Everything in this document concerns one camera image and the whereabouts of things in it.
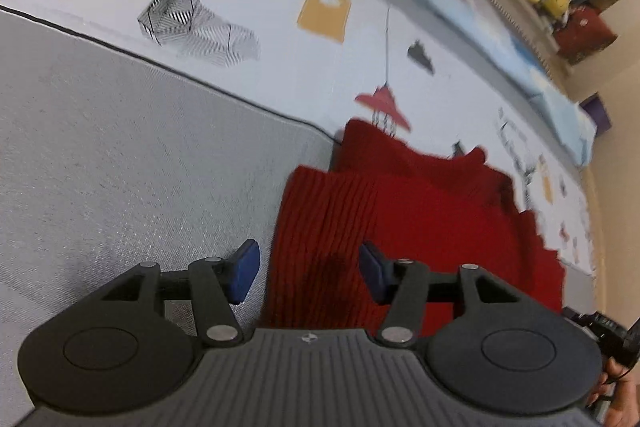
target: black cable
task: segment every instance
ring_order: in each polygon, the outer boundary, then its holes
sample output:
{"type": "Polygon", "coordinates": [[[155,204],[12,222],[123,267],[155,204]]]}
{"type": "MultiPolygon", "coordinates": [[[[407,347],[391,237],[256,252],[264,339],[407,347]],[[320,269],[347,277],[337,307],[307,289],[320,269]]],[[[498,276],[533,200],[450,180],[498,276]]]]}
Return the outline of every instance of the black cable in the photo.
{"type": "Polygon", "coordinates": [[[612,383],[617,383],[619,380],[621,380],[622,378],[626,377],[626,375],[628,375],[629,373],[631,373],[631,369],[627,369],[624,373],[622,373],[622,375],[620,375],[619,377],[616,378],[607,378],[607,381],[605,382],[605,385],[610,385],[612,383]]]}

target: human hand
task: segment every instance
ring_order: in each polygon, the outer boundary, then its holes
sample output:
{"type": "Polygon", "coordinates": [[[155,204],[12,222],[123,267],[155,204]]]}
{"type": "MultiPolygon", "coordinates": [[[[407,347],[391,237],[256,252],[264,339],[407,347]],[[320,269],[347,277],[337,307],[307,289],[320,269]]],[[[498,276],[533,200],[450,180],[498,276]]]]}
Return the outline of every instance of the human hand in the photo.
{"type": "MultiPolygon", "coordinates": [[[[626,373],[623,367],[614,359],[609,359],[604,373],[598,381],[598,386],[594,389],[596,397],[598,394],[605,394],[609,386],[605,384],[607,378],[618,378],[626,373]]],[[[640,422],[640,412],[638,412],[638,396],[636,394],[636,379],[631,373],[616,381],[616,390],[613,400],[607,410],[604,419],[605,427],[635,427],[640,422]]]]}

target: red cloth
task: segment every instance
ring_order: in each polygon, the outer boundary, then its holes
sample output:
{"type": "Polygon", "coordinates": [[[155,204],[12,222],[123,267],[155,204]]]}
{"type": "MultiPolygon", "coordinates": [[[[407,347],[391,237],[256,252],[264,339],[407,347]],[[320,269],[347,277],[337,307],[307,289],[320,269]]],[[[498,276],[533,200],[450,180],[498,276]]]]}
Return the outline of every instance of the red cloth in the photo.
{"type": "MultiPolygon", "coordinates": [[[[481,149],[451,160],[420,155],[363,121],[351,120],[337,172],[298,167],[287,184],[271,253],[265,325],[375,330],[358,270],[370,240],[391,259],[434,271],[476,263],[549,308],[561,308],[564,269],[545,250],[534,216],[518,213],[511,179],[484,164],[481,149]]],[[[452,319],[429,304],[422,334],[452,319]]]]}
{"type": "Polygon", "coordinates": [[[572,65],[602,51],[618,38],[590,6],[572,10],[566,27],[556,31],[554,37],[560,46],[558,55],[572,65]]]}

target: beige wall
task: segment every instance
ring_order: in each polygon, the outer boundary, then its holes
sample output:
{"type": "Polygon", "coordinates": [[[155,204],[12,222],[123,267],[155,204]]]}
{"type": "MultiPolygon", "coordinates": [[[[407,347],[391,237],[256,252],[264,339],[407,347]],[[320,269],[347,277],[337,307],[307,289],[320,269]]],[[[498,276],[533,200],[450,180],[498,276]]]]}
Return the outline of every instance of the beige wall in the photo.
{"type": "Polygon", "coordinates": [[[566,87],[574,100],[598,92],[612,129],[591,164],[606,245],[606,312],[629,326],[640,316],[640,0],[603,13],[619,37],[579,64],[566,87]]]}

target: red knitted blanket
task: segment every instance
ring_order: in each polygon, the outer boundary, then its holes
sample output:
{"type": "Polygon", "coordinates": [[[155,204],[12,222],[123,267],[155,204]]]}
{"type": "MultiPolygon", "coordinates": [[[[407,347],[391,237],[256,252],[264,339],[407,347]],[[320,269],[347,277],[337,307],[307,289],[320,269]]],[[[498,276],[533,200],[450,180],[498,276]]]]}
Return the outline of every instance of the red knitted blanket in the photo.
{"type": "MultiPolygon", "coordinates": [[[[369,123],[351,120],[334,172],[298,167],[276,227],[264,324],[277,328],[376,330],[374,304],[358,270],[373,241],[391,259],[434,271],[475,263],[549,308],[561,309],[564,269],[545,250],[534,216],[519,213],[511,179],[476,148],[442,159],[421,155],[369,123]]],[[[452,319],[429,304],[422,333],[452,319]]]]}

